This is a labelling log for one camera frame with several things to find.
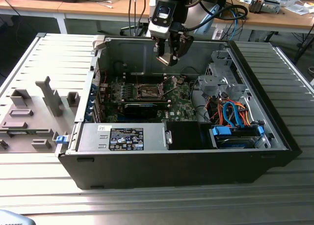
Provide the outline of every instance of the motherboard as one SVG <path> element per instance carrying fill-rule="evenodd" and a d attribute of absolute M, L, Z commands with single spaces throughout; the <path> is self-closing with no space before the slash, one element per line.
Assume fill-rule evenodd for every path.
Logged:
<path fill-rule="evenodd" d="M 101 89 L 104 122 L 195 121 L 189 83 L 180 76 L 113 76 Z"/>

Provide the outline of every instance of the power supply label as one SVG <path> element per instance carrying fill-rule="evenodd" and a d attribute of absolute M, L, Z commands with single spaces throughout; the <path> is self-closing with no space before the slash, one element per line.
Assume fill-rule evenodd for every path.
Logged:
<path fill-rule="evenodd" d="M 112 128 L 109 150 L 144 150 L 143 128 Z"/>

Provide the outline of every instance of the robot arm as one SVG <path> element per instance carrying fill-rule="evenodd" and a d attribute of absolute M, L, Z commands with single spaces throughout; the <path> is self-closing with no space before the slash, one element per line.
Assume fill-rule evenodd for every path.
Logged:
<path fill-rule="evenodd" d="M 185 55 L 194 38 L 185 33 L 188 9 L 201 0 L 157 0 L 149 31 L 156 41 L 157 59 L 167 66 L 176 65 L 178 58 Z M 165 52 L 168 39 L 170 51 Z"/>

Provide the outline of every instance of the blue tab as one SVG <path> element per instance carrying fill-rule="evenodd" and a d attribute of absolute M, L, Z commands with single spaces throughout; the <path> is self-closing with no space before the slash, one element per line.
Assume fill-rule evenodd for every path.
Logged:
<path fill-rule="evenodd" d="M 212 133 L 213 133 L 214 136 L 216 136 L 216 135 L 219 134 L 219 133 L 218 133 L 218 130 L 217 130 L 217 127 L 214 127 L 214 128 L 212 129 Z"/>
<path fill-rule="evenodd" d="M 212 129 L 213 135 L 231 135 L 231 130 L 229 127 L 226 126 L 215 126 Z"/>
<path fill-rule="evenodd" d="M 67 143 L 68 143 L 67 140 L 68 140 L 68 137 L 67 137 L 67 136 L 65 136 L 65 135 L 60 135 L 60 136 L 58 136 L 58 137 L 56 138 L 55 142 L 56 142 L 57 144 L 67 144 Z"/>
<path fill-rule="evenodd" d="M 257 127 L 258 131 L 260 132 L 260 135 L 263 135 L 264 134 L 264 129 L 262 126 L 258 126 Z"/>

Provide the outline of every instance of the wooden table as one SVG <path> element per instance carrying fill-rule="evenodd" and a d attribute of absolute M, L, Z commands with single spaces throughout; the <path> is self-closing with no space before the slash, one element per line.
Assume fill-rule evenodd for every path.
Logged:
<path fill-rule="evenodd" d="M 86 19 L 99 21 L 123 21 L 128 19 L 129 0 L 112 0 L 113 8 L 107 8 L 95 2 L 78 0 L 77 3 L 47 1 L 47 0 L 8 0 L 10 4 L 23 16 L 53 17 L 58 21 L 61 33 L 67 33 L 65 19 Z M 144 0 L 137 0 L 136 17 L 143 10 Z M 0 0 L 0 14 L 15 15 L 16 13 L 4 1 Z M 131 8 L 131 21 L 134 21 L 134 3 Z M 146 10 L 142 21 L 146 22 L 149 16 L 149 0 L 146 0 Z M 249 13 L 245 29 L 265 31 L 285 31 L 307 33 L 314 23 L 313 14 L 300 16 L 282 8 L 279 14 Z M 213 26 L 226 27 L 230 21 L 214 20 Z"/>

